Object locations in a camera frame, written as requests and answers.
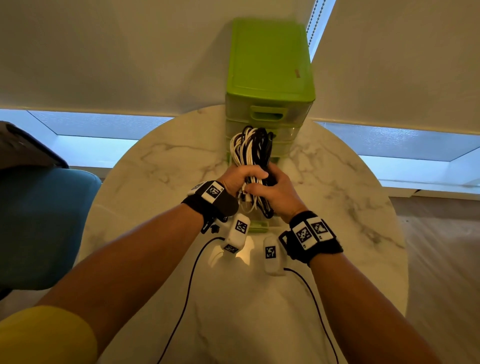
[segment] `person's left arm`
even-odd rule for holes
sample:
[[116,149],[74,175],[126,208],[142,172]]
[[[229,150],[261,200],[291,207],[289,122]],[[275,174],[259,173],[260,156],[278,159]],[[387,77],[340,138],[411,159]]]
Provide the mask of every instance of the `person's left arm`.
[[[267,175],[259,166],[232,166],[218,181],[234,195],[245,177]],[[37,305],[59,307],[85,320],[95,334],[99,356],[167,280],[203,223],[201,214],[180,204],[90,255]]]

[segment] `blue seat cushion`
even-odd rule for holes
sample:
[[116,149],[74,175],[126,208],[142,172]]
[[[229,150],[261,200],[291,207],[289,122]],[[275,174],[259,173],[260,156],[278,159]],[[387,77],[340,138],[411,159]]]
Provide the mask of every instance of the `blue seat cushion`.
[[82,170],[0,170],[0,288],[50,288],[72,268],[100,186]]

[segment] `green plastic storage box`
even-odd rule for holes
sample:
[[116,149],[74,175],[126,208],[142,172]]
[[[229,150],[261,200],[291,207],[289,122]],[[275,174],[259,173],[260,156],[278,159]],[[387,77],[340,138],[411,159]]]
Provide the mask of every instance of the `green plastic storage box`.
[[276,135],[272,156],[283,157],[314,100],[304,25],[236,19],[226,94],[227,139],[247,125],[264,127]]

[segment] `forearm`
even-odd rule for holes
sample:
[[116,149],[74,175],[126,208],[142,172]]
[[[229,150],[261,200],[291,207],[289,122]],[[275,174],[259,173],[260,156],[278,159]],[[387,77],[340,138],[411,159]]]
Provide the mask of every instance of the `forearm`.
[[166,281],[202,225],[202,215],[184,204],[158,215],[82,261],[38,305],[82,317],[100,354]]
[[328,322],[349,363],[440,363],[400,312],[343,254],[310,262]]

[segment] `yellow sleeve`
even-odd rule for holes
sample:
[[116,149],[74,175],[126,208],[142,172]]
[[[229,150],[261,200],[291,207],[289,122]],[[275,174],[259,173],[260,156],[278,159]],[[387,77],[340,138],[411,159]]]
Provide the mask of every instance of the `yellow sleeve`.
[[37,306],[0,321],[0,363],[94,364],[96,338],[78,315]]

